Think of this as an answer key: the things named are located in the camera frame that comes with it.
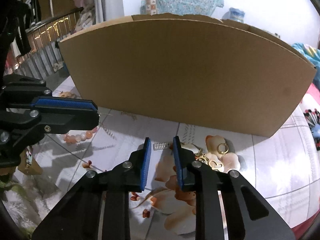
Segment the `white wall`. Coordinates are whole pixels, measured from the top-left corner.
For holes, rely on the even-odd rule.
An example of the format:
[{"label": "white wall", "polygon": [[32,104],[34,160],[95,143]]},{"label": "white wall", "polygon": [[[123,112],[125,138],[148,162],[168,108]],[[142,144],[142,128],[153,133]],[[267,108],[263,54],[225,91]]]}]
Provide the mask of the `white wall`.
[{"label": "white wall", "polygon": [[[289,44],[317,47],[320,17],[310,0],[225,0],[212,17],[221,19],[230,7],[245,11],[244,22],[281,35]],[[123,0],[124,15],[140,14],[141,0]]]}]

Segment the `small metal clip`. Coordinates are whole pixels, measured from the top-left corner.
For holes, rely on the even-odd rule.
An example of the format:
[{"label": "small metal clip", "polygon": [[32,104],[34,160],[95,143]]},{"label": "small metal clip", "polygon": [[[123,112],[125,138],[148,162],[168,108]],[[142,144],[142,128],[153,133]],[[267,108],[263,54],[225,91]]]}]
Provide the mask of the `small metal clip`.
[{"label": "small metal clip", "polygon": [[153,150],[163,150],[163,149],[168,149],[172,143],[171,142],[166,142],[166,143],[154,143],[153,144]]}]

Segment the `gold charm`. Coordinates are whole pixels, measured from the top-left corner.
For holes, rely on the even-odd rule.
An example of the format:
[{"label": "gold charm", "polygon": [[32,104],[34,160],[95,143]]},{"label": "gold charm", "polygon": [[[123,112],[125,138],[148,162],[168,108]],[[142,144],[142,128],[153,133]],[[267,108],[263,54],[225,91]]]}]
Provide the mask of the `gold charm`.
[{"label": "gold charm", "polygon": [[214,171],[223,171],[224,170],[224,166],[223,166],[223,163],[217,163],[216,161],[214,160],[210,160],[208,162],[208,165],[211,167],[211,169],[213,169]]},{"label": "gold charm", "polygon": [[209,159],[208,159],[207,157],[205,157],[205,156],[201,156],[201,157],[199,157],[199,158],[197,159],[197,161],[202,162],[202,163],[208,165]]},{"label": "gold charm", "polygon": [[195,153],[195,156],[201,157],[203,155],[203,149],[200,148],[198,153]]},{"label": "gold charm", "polygon": [[[225,151],[224,151],[224,152],[222,152],[222,151],[219,149],[220,145],[224,145],[224,146],[225,146]],[[228,144],[227,144],[227,143],[220,143],[220,144],[217,146],[217,151],[218,151],[219,154],[225,155],[225,154],[228,153],[228,151],[229,151],[229,146],[228,146]]]}]

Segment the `tiled floor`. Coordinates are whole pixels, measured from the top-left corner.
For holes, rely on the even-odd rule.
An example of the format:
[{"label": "tiled floor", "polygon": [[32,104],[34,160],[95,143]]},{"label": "tiled floor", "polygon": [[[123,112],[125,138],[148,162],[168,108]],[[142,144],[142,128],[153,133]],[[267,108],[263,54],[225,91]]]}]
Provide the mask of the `tiled floor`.
[{"label": "tiled floor", "polygon": [[[71,78],[57,88],[77,93]],[[66,192],[86,172],[83,162],[92,161],[98,172],[111,170],[128,159],[150,137],[152,143],[170,142],[175,135],[185,143],[194,143],[206,150],[207,135],[221,135],[231,143],[239,156],[241,174],[256,187],[283,219],[294,227],[319,209],[320,164],[313,138],[299,107],[271,138],[164,121],[140,115],[128,115],[116,110],[99,108],[99,130],[91,140],[68,145],[60,135],[48,135],[38,147],[36,160],[55,184]],[[170,150],[152,149],[147,189],[158,186],[155,168]],[[137,239],[194,239],[194,233],[174,235],[164,229],[166,215],[155,212],[135,228]]]}]

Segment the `white floor tile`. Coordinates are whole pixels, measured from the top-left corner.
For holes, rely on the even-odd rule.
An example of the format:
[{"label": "white floor tile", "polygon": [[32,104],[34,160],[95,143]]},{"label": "white floor tile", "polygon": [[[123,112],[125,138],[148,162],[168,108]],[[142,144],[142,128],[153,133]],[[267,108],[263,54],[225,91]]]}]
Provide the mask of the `white floor tile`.
[{"label": "white floor tile", "polygon": [[300,106],[297,106],[293,113],[289,116],[287,121],[281,126],[281,128],[295,127],[295,126],[307,126],[308,123],[303,115]]},{"label": "white floor tile", "polygon": [[[85,169],[82,167],[83,161],[79,162],[79,167],[74,174],[74,177],[72,179],[72,182],[70,184],[69,189],[89,170],[95,170],[97,173],[101,173],[101,171],[97,170],[95,167]],[[142,193],[138,193],[140,200],[133,201],[131,200],[131,192],[129,192],[129,219],[130,219],[130,234],[132,240],[141,240],[145,239],[146,234],[148,232],[151,219],[153,216],[154,210],[151,208],[150,201],[145,201],[142,203],[144,198],[149,194],[149,190],[145,190]],[[149,218],[143,218],[142,212],[147,209],[150,211],[150,217]]]},{"label": "white floor tile", "polygon": [[310,161],[297,127],[271,138],[253,136],[257,190],[263,197],[285,194],[309,184]]},{"label": "white floor tile", "polygon": [[38,153],[40,152],[41,150],[41,147],[47,143],[47,138],[48,138],[48,135],[45,134],[44,135],[44,138],[39,141],[38,143],[36,143],[35,145],[32,146],[32,155],[34,158],[36,158],[36,156],[38,155]]},{"label": "white floor tile", "polygon": [[[176,135],[178,123],[145,117],[141,115],[121,114],[112,110],[103,125],[107,132],[100,129],[83,158],[91,160],[92,165],[100,170],[111,170],[119,163],[126,161],[131,152],[140,148],[146,137],[151,143],[172,141]],[[170,153],[170,150],[151,152],[150,168],[146,188],[152,188],[152,179],[156,164],[162,154]]]},{"label": "white floor tile", "polygon": [[308,209],[308,217],[312,217],[320,209],[320,180],[310,184],[310,201]]},{"label": "white floor tile", "polygon": [[48,137],[37,154],[36,161],[43,169],[43,174],[62,192],[67,192],[79,165],[79,159]]},{"label": "white floor tile", "polygon": [[194,240],[196,237],[195,232],[177,235],[172,231],[166,230],[164,228],[164,222],[167,218],[167,215],[155,211],[152,218],[152,223],[150,225],[149,234],[147,240]]},{"label": "white floor tile", "polygon": [[309,186],[282,196],[267,199],[284,221],[293,228],[307,220]]},{"label": "white floor tile", "polygon": [[309,127],[300,106],[297,106],[296,109],[293,111],[292,118],[297,126],[303,125]]},{"label": "white floor tile", "polygon": [[81,98],[80,93],[76,89],[76,86],[71,78],[71,76],[67,77],[65,81],[63,81],[55,91],[52,92],[52,95],[54,97],[59,96],[61,92],[71,92],[72,94],[75,94],[77,98]]},{"label": "white floor tile", "polygon": [[281,128],[283,127],[294,127],[296,124],[293,120],[292,115],[289,116],[289,118],[287,119],[287,121],[284,122],[284,124],[281,126]]},{"label": "white floor tile", "polygon": [[[107,116],[107,114],[100,113],[100,122],[103,122],[104,119],[106,118],[106,116]],[[86,132],[86,131],[85,130],[70,130],[68,134],[69,135],[77,135],[77,134],[81,134],[83,132]],[[63,148],[68,150],[68,152],[70,152],[70,153],[76,155],[78,158],[82,159],[84,156],[84,153],[86,152],[86,150],[90,146],[90,144],[96,134],[97,133],[94,133],[91,139],[87,139],[85,141],[81,141],[81,142],[75,143],[75,144],[65,142],[63,140],[64,134],[48,134],[48,136],[51,139],[53,139],[54,141],[56,141]]]},{"label": "white floor tile", "polygon": [[[130,236],[132,240],[145,239],[150,223],[154,214],[154,209],[151,208],[151,202],[145,201],[142,205],[138,205],[144,200],[144,198],[149,194],[149,190],[145,190],[142,193],[138,193],[140,200],[132,201],[130,197],[132,194],[129,192],[129,219],[130,219]],[[142,212],[144,210],[150,211],[150,217],[142,217]]]},{"label": "white floor tile", "polygon": [[93,165],[91,165],[90,168],[84,168],[82,166],[83,163],[85,163],[85,162],[82,161],[82,160],[78,161],[78,167],[76,169],[75,174],[73,175],[73,178],[72,178],[72,181],[71,181],[71,183],[69,185],[68,190],[70,190],[73,187],[73,185],[76,184],[78,182],[78,180],[81,179],[84,174],[86,174],[87,171],[94,170],[97,173],[101,173],[102,172],[102,171],[98,170],[96,167],[94,167]]},{"label": "white floor tile", "polygon": [[320,161],[315,142],[313,140],[309,127],[298,127],[298,131],[303,142],[304,150],[310,161],[310,182],[314,182],[317,179],[320,179]]},{"label": "white floor tile", "polygon": [[236,133],[213,128],[195,126],[181,123],[178,136],[181,142],[193,143],[207,151],[205,138],[207,135],[220,135],[224,137],[229,145],[230,152],[234,151],[239,156],[241,174],[255,186],[254,152],[252,136],[249,134]]}]

